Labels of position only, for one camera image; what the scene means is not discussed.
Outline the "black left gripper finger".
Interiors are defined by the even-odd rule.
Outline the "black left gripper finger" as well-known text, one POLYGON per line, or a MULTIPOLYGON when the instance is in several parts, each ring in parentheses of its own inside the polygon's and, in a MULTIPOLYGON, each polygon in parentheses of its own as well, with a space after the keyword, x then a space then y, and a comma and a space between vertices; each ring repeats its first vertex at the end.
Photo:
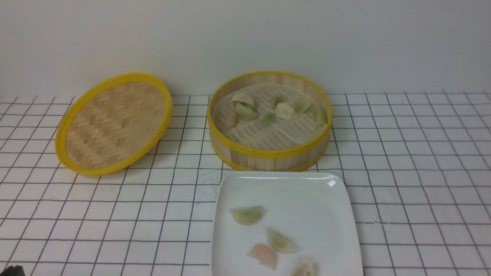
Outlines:
POLYGON ((23 266, 9 266, 0 273, 0 276, 26 276, 23 266))

